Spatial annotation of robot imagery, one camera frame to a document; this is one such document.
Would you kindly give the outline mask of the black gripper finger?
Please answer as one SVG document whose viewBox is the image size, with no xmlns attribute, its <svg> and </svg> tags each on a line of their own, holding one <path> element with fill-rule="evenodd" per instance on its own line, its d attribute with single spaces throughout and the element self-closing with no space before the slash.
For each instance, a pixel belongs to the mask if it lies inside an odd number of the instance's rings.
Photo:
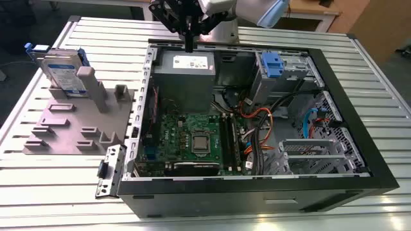
<svg viewBox="0 0 411 231">
<path fill-rule="evenodd" d="M 190 52 L 190 28 L 187 4 L 183 0 L 153 0 L 149 9 L 166 28 L 178 33 L 185 41 L 186 52 Z"/>
<path fill-rule="evenodd" d="M 207 35 L 227 16 L 229 12 L 215 13 L 207 19 L 201 19 L 202 15 L 198 13 L 191 16 L 189 24 L 189 52 L 194 52 L 194 38 L 201 35 Z"/>
</svg>

